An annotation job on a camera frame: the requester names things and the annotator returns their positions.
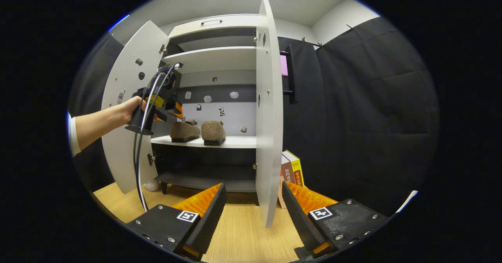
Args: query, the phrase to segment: book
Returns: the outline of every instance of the book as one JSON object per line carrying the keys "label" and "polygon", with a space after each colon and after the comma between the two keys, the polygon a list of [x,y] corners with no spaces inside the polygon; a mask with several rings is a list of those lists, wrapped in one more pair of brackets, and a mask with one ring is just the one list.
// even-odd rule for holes
{"label": "book", "polygon": [[282,197],[283,181],[289,181],[290,183],[305,187],[300,159],[287,150],[282,153],[281,177],[279,178],[278,192],[279,204],[281,205],[282,209],[285,209],[286,204],[284,203],[284,199]]}

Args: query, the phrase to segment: ceiling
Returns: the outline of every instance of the ceiling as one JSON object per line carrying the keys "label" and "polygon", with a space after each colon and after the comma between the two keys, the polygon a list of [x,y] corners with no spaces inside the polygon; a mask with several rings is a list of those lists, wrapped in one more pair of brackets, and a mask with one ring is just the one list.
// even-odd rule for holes
{"label": "ceiling", "polygon": [[[312,27],[344,0],[269,0],[274,18]],[[192,18],[226,14],[257,14],[261,0],[151,0],[130,13],[114,32],[132,36],[147,20],[158,27]]]}

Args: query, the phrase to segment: brown shoe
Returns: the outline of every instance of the brown shoe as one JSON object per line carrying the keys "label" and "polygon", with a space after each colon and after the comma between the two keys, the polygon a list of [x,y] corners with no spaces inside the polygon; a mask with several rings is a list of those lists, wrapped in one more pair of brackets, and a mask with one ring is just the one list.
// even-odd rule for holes
{"label": "brown shoe", "polygon": [[204,145],[221,145],[225,141],[226,133],[223,122],[208,121],[202,123],[202,139]]}
{"label": "brown shoe", "polygon": [[200,130],[196,127],[197,122],[194,120],[174,123],[171,129],[172,142],[187,142],[192,139],[199,138]]}

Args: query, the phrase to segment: shoe cabinet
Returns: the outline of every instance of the shoe cabinet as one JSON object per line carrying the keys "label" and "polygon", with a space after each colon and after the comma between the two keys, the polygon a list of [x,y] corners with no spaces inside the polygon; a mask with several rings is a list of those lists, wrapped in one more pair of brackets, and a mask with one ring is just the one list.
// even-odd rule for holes
{"label": "shoe cabinet", "polygon": [[[215,15],[175,26],[169,34],[149,20],[115,61],[102,109],[121,103],[120,93],[130,98],[160,66],[183,63],[175,85],[183,116],[198,127],[223,121],[226,141],[204,146],[202,138],[172,143],[168,135],[144,136],[141,181],[157,178],[164,192],[166,183],[206,189],[221,181],[229,192],[256,192],[263,223],[271,227],[281,168],[283,88],[273,11],[268,0],[256,1],[261,1],[257,14]],[[108,166],[123,193],[136,189],[133,138],[125,127],[102,137]]]}

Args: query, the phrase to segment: pink object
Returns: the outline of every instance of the pink object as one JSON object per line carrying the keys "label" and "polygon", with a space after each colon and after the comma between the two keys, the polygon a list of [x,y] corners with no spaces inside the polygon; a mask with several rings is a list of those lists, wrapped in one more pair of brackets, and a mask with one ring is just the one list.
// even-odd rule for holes
{"label": "pink object", "polygon": [[281,73],[284,77],[287,77],[287,63],[284,55],[281,55]]}

